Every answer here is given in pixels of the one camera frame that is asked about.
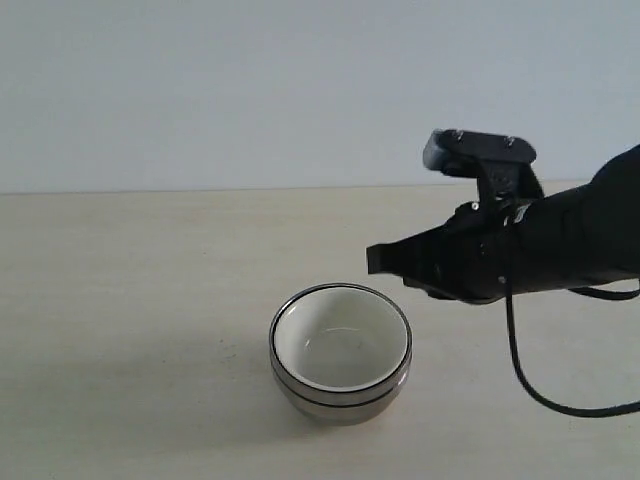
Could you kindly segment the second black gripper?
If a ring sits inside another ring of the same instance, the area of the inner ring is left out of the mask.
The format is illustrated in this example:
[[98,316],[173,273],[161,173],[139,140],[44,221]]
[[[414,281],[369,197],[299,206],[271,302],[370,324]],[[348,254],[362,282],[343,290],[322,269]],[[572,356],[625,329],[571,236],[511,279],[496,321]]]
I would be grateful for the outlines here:
[[436,300],[494,303],[570,287],[570,199],[509,205],[485,220],[464,205],[443,225],[366,248],[368,274],[389,274]]

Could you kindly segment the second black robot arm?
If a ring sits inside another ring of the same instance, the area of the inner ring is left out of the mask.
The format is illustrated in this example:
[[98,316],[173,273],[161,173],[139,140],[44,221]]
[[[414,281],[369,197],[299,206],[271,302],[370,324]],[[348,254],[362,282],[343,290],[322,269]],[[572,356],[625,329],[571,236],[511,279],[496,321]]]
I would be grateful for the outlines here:
[[371,274],[469,304],[636,279],[639,149],[550,196],[461,205],[438,227],[368,247],[366,259]]

